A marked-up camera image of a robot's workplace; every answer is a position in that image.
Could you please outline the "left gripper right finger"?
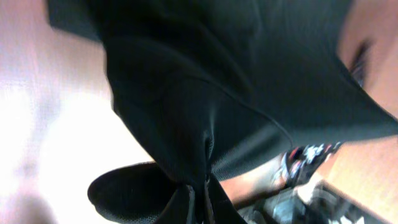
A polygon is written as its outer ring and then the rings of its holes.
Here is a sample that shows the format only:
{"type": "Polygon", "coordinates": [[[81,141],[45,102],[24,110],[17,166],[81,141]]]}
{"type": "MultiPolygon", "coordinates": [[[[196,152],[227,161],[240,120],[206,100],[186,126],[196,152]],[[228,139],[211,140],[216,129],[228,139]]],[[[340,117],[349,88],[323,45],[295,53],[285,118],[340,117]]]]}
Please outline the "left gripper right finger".
{"type": "Polygon", "coordinates": [[[213,174],[205,182],[205,223],[246,224],[213,174]]]}

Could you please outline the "plain black t-shirt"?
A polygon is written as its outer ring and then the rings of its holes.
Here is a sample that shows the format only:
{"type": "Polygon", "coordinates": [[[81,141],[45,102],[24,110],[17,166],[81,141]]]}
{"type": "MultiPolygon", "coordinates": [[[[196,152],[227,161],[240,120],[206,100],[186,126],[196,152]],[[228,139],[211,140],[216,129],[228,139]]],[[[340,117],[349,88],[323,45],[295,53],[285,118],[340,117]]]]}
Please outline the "plain black t-shirt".
{"type": "Polygon", "coordinates": [[[100,41],[115,113],[170,179],[200,188],[280,152],[397,133],[335,50],[349,1],[51,0],[100,41]]]}

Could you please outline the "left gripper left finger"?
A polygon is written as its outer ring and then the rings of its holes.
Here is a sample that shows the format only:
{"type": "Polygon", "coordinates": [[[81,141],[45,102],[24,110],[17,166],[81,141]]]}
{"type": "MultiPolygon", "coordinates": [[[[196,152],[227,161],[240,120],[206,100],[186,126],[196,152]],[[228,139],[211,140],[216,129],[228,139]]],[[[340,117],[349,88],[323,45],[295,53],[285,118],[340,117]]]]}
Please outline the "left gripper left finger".
{"type": "Polygon", "coordinates": [[[171,181],[155,163],[112,170],[94,180],[88,198],[116,223],[194,223],[195,192],[171,181]]]}

